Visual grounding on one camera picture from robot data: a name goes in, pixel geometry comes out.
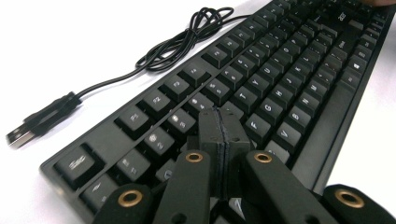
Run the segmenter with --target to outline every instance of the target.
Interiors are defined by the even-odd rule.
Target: keyboard frame
[[[332,168],[336,162],[337,156],[341,150],[341,147],[343,145],[343,142],[347,136],[347,131],[348,128],[353,120],[353,117],[356,113],[356,110],[359,106],[359,102],[361,100],[361,97],[363,96],[364,90],[367,86],[367,83],[370,79],[370,75],[374,69],[375,62],[378,58],[378,55],[380,53],[380,50],[383,46],[383,43],[385,41],[385,38],[387,36],[390,24],[392,22],[392,19],[394,17],[394,11],[395,7],[390,7],[389,8],[389,17],[384,25],[384,28],[382,30],[382,33],[376,43],[375,50],[373,51],[371,61],[368,63],[366,71],[364,72],[364,75],[361,79],[361,84],[359,85],[355,96],[353,97],[353,100],[351,102],[351,105],[349,106],[349,109],[346,113],[345,119],[342,122],[342,125],[339,129],[338,134],[336,135],[334,142],[332,144],[331,151],[329,152],[329,155],[327,156],[326,161],[324,162],[322,169],[319,172],[318,178],[316,182],[314,183],[314,186],[312,190],[317,193],[321,193],[326,186],[327,180],[331,174]],[[114,123],[114,120],[122,113],[124,110],[126,110],[130,105],[137,105],[138,102],[140,102],[144,96],[152,89],[159,89],[161,85],[165,82],[166,79],[168,79],[170,76],[173,74],[179,73],[185,65],[191,63],[192,61],[197,60],[198,64],[203,63],[204,65],[207,65],[206,72],[211,75],[211,78],[209,78],[207,81],[205,81],[201,87],[198,87],[196,90],[194,90],[190,95],[194,95],[195,93],[201,91],[201,89],[208,83],[210,80],[215,78],[227,65],[233,62],[231,60],[228,62],[226,65],[224,65],[221,69],[215,68],[213,65],[210,63],[206,62],[204,59],[202,59],[202,55],[204,55],[207,50],[215,45],[217,45],[220,42],[220,38],[222,36],[229,35],[234,29],[236,29],[239,26],[240,23],[236,24],[234,27],[230,28],[229,31],[227,31],[224,34],[221,34],[220,36],[217,37],[217,39],[213,40],[210,44],[208,44],[205,48],[201,49],[198,51],[196,54],[192,55],[188,60],[186,60],[184,63],[179,65],[178,67],[174,68],[172,71],[170,71],[166,76],[160,78],[157,80],[154,84],[152,84],[150,87],[145,89],[144,91],[140,92],[136,97],[132,100],[130,100],[128,103],[117,109],[115,112],[113,112],[111,115],[100,121],[98,124],[93,126],[91,129],[89,129],[87,132],[85,132],[82,136],[74,140],[72,143],[61,149],[59,152],[57,152],[55,155],[44,161],[41,166],[40,166],[40,171],[43,174],[44,177],[48,179],[48,182],[53,186],[55,191],[60,195],[64,200],[66,200],[72,207],[73,209],[78,213],[78,215],[87,223],[91,223],[93,219],[93,214],[90,208],[81,200],[80,194],[88,188],[95,180],[97,180],[98,177],[101,175],[105,174],[108,172],[108,170],[114,166],[115,163],[112,163],[111,165],[105,164],[105,167],[98,172],[90,181],[85,183],[81,188],[78,188],[77,190],[73,190],[70,188],[69,184],[64,181],[61,175],[54,169],[54,164],[61,159],[64,155],[67,153],[71,152],[74,148],[82,145],[85,143],[85,139],[87,136],[89,136],[91,133],[94,133],[96,130],[98,130],[100,127],[104,127],[104,125],[108,125],[108,123],[113,123],[114,127],[118,128],[118,126]],[[178,103],[177,106],[174,108],[173,112],[181,108],[185,103],[187,103],[189,98],[184,99],[182,102]],[[155,128],[161,126],[165,120],[168,119],[168,117],[172,115],[172,112],[168,113],[165,117],[162,119],[158,120],[155,125],[151,127],[151,130],[154,130]],[[145,132],[142,136],[140,136],[137,140],[133,140],[133,144],[130,145],[130,149],[134,148],[138,144],[140,144],[143,139],[150,134],[150,131]]]

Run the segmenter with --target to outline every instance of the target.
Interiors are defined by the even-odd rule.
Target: space bar
[[[335,87],[332,97],[291,169],[307,189],[312,189],[317,181],[353,95],[344,83],[339,83]]]

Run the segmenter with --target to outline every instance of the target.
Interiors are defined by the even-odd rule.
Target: black key
[[[245,113],[230,101],[227,101],[221,108],[233,112],[239,120],[245,118]]]
[[[288,123],[283,122],[277,129],[274,139],[290,154],[294,154],[300,142],[301,134],[293,129]]]
[[[191,115],[193,115],[196,119],[198,119],[198,114],[205,109],[211,108],[213,106],[213,102],[207,99],[200,92],[197,92],[194,96],[190,98],[190,100],[185,104],[185,109],[189,111]]]
[[[241,87],[230,101],[249,115],[259,102],[259,98],[245,87]]]
[[[206,84],[202,89],[202,93],[217,106],[222,106],[233,95],[230,88],[216,78]]]
[[[230,38],[238,43],[243,49],[253,41],[253,38],[250,35],[240,29],[233,31],[233,34],[230,35]]]
[[[297,95],[303,86],[303,79],[300,76],[293,74],[293,72],[288,72],[282,77],[282,85],[291,91],[293,95]]]
[[[267,151],[275,156],[277,156],[283,164],[286,164],[288,162],[290,154],[289,152],[284,149],[283,147],[280,147],[276,142],[271,140],[268,145],[265,147],[264,151]]]
[[[166,80],[160,90],[172,100],[180,103],[187,95],[193,92],[193,88],[181,77],[174,75]]]
[[[254,16],[254,21],[258,22],[265,28],[268,28],[276,21],[276,15],[267,9],[260,10],[256,16]]]
[[[359,77],[359,74],[356,74],[355,71],[346,69],[344,74],[341,75],[341,80],[346,83],[348,87],[352,88],[353,91],[355,91],[359,87],[361,77]]]
[[[63,156],[54,167],[72,189],[83,186],[102,169],[82,146]]]
[[[246,56],[241,55],[233,63],[232,67],[243,74],[245,77],[250,77],[256,72],[258,66],[249,60]]]
[[[277,105],[269,98],[265,98],[255,113],[261,118],[267,120],[272,126],[276,126],[282,118],[283,111],[284,110],[280,105]]]
[[[180,72],[180,77],[186,80],[194,88],[201,86],[210,75],[195,63],[190,63]]]
[[[154,159],[159,160],[170,153],[174,143],[175,139],[163,128],[158,127],[145,138],[143,147],[148,149],[148,153]]]
[[[251,140],[256,142],[259,146],[262,146],[268,137],[271,125],[258,115],[252,114],[245,123],[245,130],[247,136],[249,136]]]
[[[155,173],[155,177],[157,177],[159,181],[164,182],[172,177],[175,167],[175,162],[170,159],[157,171],[157,173]]]
[[[218,76],[218,79],[233,91],[238,90],[246,80],[244,75],[236,71],[231,66],[224,69]]]
[[[258,74],[265,78],[271,85],[274,85],[282,76],[279,70],[277,70],[273,63],[266,62],[258,71]]]
[[[262,99],[269,91],[270,84],[257,74],[254,74],[245,84],[245,87]]]
[[[232,58],[235,57],[239,52],[241,52],[242,47],[233,41],[230,37],[225,37],[218,44],[218,48],[226,52]]]
[[[271,91],[270,97],[277,102],[284,109],[288,109],[291,101],[294,99],[293,93],[291,91],[286,90],[280,84],[277,84],[273,90]]]
[[[256,46],[248,48],[244,55],[258,66],[268,58],[266,53]]]
[[[176,138],[185,140],[194,131],[196,120],[180,108],[169,117],[165,125]]]
[[[256,46],[262,47],[262,50],[265,50],[266,55],[273,54],[276,49],[276,43],[274,39],[269,35],[262,37],[256,44]]]
[[[134,140],[145,133],[153,123],[149,116],[135,105],[122,112],[115,122]]]
[[[306,86],[307,91],[317,98],[320,102],[323,102],[324,97],[326,96],[326,93],[328,89],[322,85],[320,85],[315,78],[312,78],[309,84]]]
[[[173,108],[174,103],[159,90],[153,90],[138,105],[152,118],[161,119]]]
[[[286,121],[299,133],[305,133],[311,122],[311,116],[306,114],[298,106],[294,106],[286,117]]]
[[[212,47],[202,57],[218,69],[222,68],[227,62],[231,60],[230,55],[221,49],[218,49],[217,47]]]
[[[81,198],[96,213],[117,188],[117,184],[108,175],[104,174],[84,190]]]
[[[264,32],[264,27],[253,20],[244,21],[241,29],[244,31],[250,31],[253,39],[256,39]]]
[[[303,94],[301,94],[297,101],[297,106],[299,106],[309,116],[314,117],[318,111],[319,101],[306,91],[303,91]]]
[[[350,57],[347,66],[353,71],[357,72],[360,76],[363,76],[364,71],[366,70],[367,62],[358,56],[353,55]]]
[[[138,181],[149,167],[150,162],[135,148],[117,162],[117,168],[132,182]]]

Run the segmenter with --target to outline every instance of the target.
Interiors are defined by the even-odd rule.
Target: key
[[[294,154],[300,142],[301,134],[293,129],[288,123],[283,122],[274,136],[276,142],[285,148],[290,154]]]
[[[73,149],[54,166],[72,189],[83,186],[102,169],[82,146]]]
[[[145,133],[152,120],[137,106],[130,106],[115,121],[132,139],[136,140]]]
[[[271,130],[271,125],[256,114],[252,114],[245,123],[245,130],[259,146],[262,146]]]
[[[218,49],[217,47],[212,47],[202,56],[207,62],[215,66],[216,68],[222,68],[227,62],[231,60],[231,56],[226,52]]]
[[[81,198],[96,213],[117,187],[117,184],[108,175],[104,174],[84,190]]]
[[[183,80],[181,77],[175,75],[166,80],[160,87],[160,90],[165,93],[172,100],[180,103],[186,99],[187,95],[192,93],[194,89]]]
[[[217,106],[222,106],[233,95],[230,88],[216,78],[206,84],[202,93]]]
[[[210,75],[195,63],[190,63],[179,73],[180,77],[186,80],[193,88],[201,86]]]
[[[175,167],[176,163],[174,160],[170,159],[157,171],[157,173],[155,173],[155,177],[157,177],[159,181],[164,182],[172,177]]]
[[[207,99],[200,92],[197,92],[191,99],[185,104],[184,108],[189,111],[196,119],[198,119],[198,114],[205,109],[211,108],[213,102]]]
[[[149,167],[150,162],[135,148],[117,162],[117,168],[132,182],[141,179]]]
[[[285,150],[283,147],[280,147],[277,143],[275,143],[273,140],[271,140],[268,145],[265,147],[264,151],[267,151],[273,155],[276,155],[280,160],[283,162],[283,164],[286,164],[288,162],[290,154],[287,150]]]
[[[174,107],[174,103],[159,90],[149,92],[138,105],[155,119],[161,119]]]
[[[253,112],[258,100],[259,98],[245,87],[239,88],[231,98],[231,102],[248,115]]]
[[[154,159],[159,160],[170,153],[174,143],[175,139],[163,128],[158,127],[145,138],[143,147]]]
[[[165,125],[176,138],[184,140],[195,130],[196,120],[180,108],[169,117]]]

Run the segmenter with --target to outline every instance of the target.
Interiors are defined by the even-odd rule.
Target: metal usb tip
[[[20,127],[7,134],[8,144],[15,149],[22,147],[33,138],[35,138],[35,135],[25,126],[25,124],[22,124]]]

